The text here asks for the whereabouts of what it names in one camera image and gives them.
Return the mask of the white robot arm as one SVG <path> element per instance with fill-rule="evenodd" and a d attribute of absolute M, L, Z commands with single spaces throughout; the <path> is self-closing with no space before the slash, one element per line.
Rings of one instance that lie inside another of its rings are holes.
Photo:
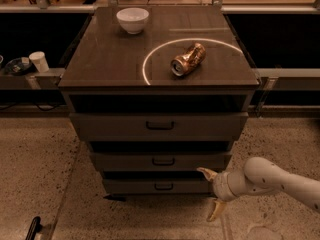
<path fill-rule="evenodd" d="M 320 212 L 320 182 L 297 174 L 289 173 L 275 163 L 262 158 L 249 158 L 239 170 L 215 172 L 198 167 L 211 184 L 214 194 L 213 210 L 208 221 L 216 220 L 228 202 L 241 196 L 260 196 L 286 193 L 310 209 Z"/>

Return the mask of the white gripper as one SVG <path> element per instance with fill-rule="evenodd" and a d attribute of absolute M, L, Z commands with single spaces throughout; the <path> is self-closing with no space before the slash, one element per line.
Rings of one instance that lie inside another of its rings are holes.
<path fill-rule="evenodd" d="M 210 210 L 207 221 L 215 221 L 224 211 L 227 206 L 226 202 L 230 202 L 239 197 L 237 193 L 237 179 L 241 176 L 239 170 L 233 172 L 217 173 L 211 169 L 198 167 L 198 172 L 201 172 L 208 182 L 213 182 L 213 191 L 216 197 L 212 201 L 212 209 Z"/>

